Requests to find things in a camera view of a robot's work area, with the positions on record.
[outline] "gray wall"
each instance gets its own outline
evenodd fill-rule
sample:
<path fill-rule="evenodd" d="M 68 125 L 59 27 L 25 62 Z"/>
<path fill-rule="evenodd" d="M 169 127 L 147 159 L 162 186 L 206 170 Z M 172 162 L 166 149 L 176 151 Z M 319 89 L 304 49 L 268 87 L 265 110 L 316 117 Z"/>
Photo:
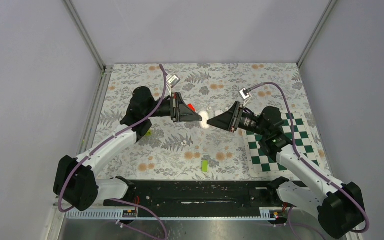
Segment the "gray wall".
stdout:
<path fill-rule="evenodd" d="M 0 240 L 37 240 L 100 71 L 59 0 L 0 0 Z"/>
<path fill-rule="evenodd" d="M 301 73 L 333 173 L 362 189 L 364 239 L 384 239 L 384 1 L 339 1 Z"/>
<path fill-rule="evenodd" d="M 329 0 L 72 0 L 106 64 L 297 62 Z"/>

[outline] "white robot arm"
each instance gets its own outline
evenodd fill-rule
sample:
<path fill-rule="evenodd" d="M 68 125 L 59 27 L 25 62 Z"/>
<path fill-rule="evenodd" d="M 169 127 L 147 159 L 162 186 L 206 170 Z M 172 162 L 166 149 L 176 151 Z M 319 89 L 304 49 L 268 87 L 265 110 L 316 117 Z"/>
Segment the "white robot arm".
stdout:
<path fill-rule="evenodd" d="M 268 187 L 274 202 L 289 203 L 304 210 L 317 218 L 329 235 L 339 239 L 365 220 L 362 192 L 355 183 L 344 184 L 294 149 L 293 141 L 283 133 L 283 122 L 276 107 L 267 106 L 257 116 L 238 101 L 227 112 L 207 121 L 229 132 L 240 128 L 261 135 L 260 149 L 309 188 L 301 188 L 280 177 Z"/>
<path fill-rule="evenodd" d="M 116 155 L 139 141 L 152 124 L 149 119 L 137 124 L 157 106 L 149 88 L 141 86 L 133 91 L 133 97 L 120 125 L 96 146 L 72 158 L 65 156 L 59 161 L 53 192 L 60 195 L 69 175 L 75 170 L 63 194 L 63 199 L 80 211 L 93 203 L 107 199 L 131 201 L 135 194 L 133 184 L 123 177 L 96 179 L 98 173 Z M 175 123 L 200 122 L 201 116 L 190 109 L 179 92 L 172 92 L 162 100 L 151 117 L 171 117 Z"/>

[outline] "checkerboard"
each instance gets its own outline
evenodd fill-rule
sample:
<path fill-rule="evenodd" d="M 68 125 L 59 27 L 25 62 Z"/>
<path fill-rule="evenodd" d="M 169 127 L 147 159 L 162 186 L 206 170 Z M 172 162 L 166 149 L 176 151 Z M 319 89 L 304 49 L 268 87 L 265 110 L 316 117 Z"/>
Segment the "checkerboard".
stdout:
<path fill-rule="evenodd" d="M 310 133 L 310 127 L 308 126 L 306 116 L 301 110 L 296 110 L 291 113 L 295 142 L 298 150 L 307 156 L 310 161 L 313 161 L 316 165 L 320 166 L 322 161 L 320 160 L 320 156 L 314 144 L 313 136 Z M 283 119 L 283 132 L 288 138 L 292 139 L 289 115 L 286 112 L 282 112 L 281 117 Z M 242 130 L 242 133 L 245 141 L 245 150 L 251 177 L 294 177 L 292 172 L 286 169 L 286 167 L 276 163 L 273 159 L 263 153 L 259 145 L 259 141 L 262 139 L 261 135 L 245 130 Z"/>

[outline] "green object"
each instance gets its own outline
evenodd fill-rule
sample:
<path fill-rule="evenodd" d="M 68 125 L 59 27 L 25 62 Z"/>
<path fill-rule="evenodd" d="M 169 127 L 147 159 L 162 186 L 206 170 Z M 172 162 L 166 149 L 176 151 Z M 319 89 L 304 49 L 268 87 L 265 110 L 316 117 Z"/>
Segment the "green object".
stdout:
<path fill-rule="evenodd" d="M 202 160 L 202 171 L 208 172 L 208 160 Z"/>

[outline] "table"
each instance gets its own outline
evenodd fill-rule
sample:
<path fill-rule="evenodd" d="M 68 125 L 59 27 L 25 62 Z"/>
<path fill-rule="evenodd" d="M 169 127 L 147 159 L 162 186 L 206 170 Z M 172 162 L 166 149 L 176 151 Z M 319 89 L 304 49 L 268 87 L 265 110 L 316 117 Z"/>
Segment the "table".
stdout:
<path fill-rule="evenodd" d="M 324 170 L 330 172 L 316 121 L 310 109 L 301 76 L 295 63 L 275 64 L 164 64 L 166 72 L 177 74 L 180 92 L 197 112 L 211 115 L 225 111 L 235 101 L 242 101 L 239 90 L 262 82 L 279 84 L 291 110 L 302 110 L 317 146 Z M 120 124 L 132 97 L 140 86 L 148 87 L 157 100 L 163 92 L 163 75 L 158 64 L 116 64 L 105 95 L 95 145 Z M 264 86 L 252 92 L 247 105 L 256 114 L 265 106 L 285 110 L 279 91 Z M 151 134 L 115 157 L 97 176 L 108 179 L 122 176 L 131 180 L 232 180 L 261 181 L 273 178 L 251 177 L 242 131 L 235 133 L 197 122 L 173 123 L 169 117 L 152 118 Z M 202 159 L 208 160 L 208 172 L 201 171 Z"/>

